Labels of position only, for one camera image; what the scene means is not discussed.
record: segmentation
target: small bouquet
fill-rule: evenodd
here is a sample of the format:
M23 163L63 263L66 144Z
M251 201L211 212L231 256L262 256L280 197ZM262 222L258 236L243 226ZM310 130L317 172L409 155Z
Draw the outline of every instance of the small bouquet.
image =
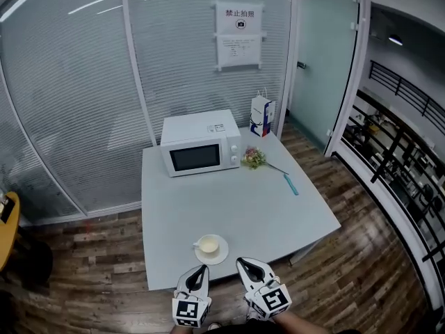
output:
M241 163L255 170L266 164L266 155L258 148L248 147Z

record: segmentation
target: black metal railing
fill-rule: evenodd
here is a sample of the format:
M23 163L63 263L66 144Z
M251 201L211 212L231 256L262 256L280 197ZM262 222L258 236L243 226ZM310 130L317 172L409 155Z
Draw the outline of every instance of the black metal railing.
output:
M371 61L369 79L373 79L387 87L395 95L404 99L414 107L424 118L427 118L445 135L445 110L426 93L414 84L402 78L385 66Z
M445 165L398 116L360 90L357 96L362 107L354 105L342 141L405 212L445 299Z

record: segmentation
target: microwave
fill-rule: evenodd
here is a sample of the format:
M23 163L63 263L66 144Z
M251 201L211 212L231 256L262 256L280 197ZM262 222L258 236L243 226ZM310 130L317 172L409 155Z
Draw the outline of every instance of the microwave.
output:
M241 134L230 110L164 119L161 153L171 177L237 168Z

